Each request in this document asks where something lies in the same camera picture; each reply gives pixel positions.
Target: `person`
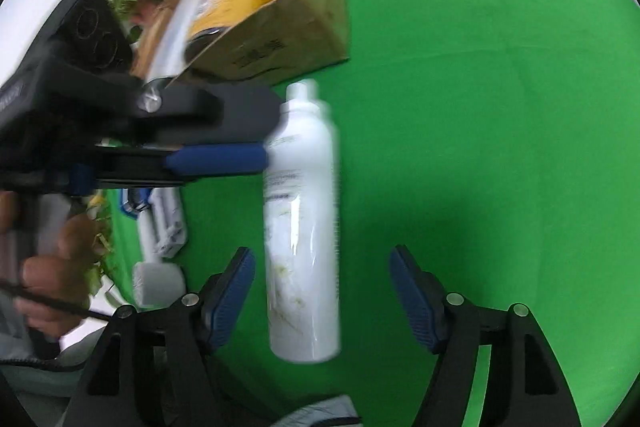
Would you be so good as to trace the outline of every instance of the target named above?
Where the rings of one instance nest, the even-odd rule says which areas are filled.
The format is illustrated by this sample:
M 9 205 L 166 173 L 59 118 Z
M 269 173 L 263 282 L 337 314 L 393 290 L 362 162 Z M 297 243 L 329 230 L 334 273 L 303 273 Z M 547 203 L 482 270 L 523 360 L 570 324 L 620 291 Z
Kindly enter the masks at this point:
M 14 192 L 0 192 L 0 234 L 14 225 L 18 200 Z M 22 284 L 28 290 L 87 307 L 89 288 L 86 272 L 96 261 L 94 239 L 97 223 L 86 214 L 66 221 L 48 255 L 37 255 L 24 261 L 20 268 Z M 60 312 L 43 304 L 21 298 L 14 300 L 31 328 L 58 339 L 77 327 L 82 318 Z

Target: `blue handle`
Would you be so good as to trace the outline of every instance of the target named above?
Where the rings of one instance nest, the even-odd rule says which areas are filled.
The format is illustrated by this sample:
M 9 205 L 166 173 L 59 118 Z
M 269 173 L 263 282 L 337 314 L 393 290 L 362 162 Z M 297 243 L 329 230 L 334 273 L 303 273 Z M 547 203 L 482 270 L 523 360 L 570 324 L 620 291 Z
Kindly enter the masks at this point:
M 267 164 L 267 151 L 262 143 L 191 145 L 165 160 L 165 166 L 178 176 L 259 174 Z

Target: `green tablecloth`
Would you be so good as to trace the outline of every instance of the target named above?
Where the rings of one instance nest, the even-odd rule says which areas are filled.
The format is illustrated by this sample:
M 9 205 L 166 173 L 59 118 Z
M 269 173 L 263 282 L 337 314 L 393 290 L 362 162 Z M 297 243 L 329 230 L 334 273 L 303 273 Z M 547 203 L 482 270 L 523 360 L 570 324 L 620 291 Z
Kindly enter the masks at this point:
M 390 249 L 406 243 L 476 304 L 530 305 L 583 425 L 602 425 L 640 369 L 640 11 L 632 0 L 348 1 L 352 59 L 314 75 L 340 130 L 342 353 L 313 366 L 271 354 L 251 177 L 183 191 L 190 242 L 176 261 L 191 289 L 239 245 L 259 259 L 220 357 L 277 413 L 347 393 L 368 427 L 410 425 L 435 359 L 388 277 Z M 127 293 L 140 252 L 124 218 L 116 243 Z M 468 425 L 487 361 L 483 349 Z

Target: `spray bottle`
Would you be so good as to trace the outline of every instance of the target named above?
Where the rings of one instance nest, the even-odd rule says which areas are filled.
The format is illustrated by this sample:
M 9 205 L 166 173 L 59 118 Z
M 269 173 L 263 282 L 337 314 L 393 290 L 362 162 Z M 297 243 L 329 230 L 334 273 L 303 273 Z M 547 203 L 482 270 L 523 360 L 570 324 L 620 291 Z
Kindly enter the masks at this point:
M 298 363 L 340 351 L 335 130 L 315 95 L 312 80 L 287 87 L 264 174 L 271 350 Z

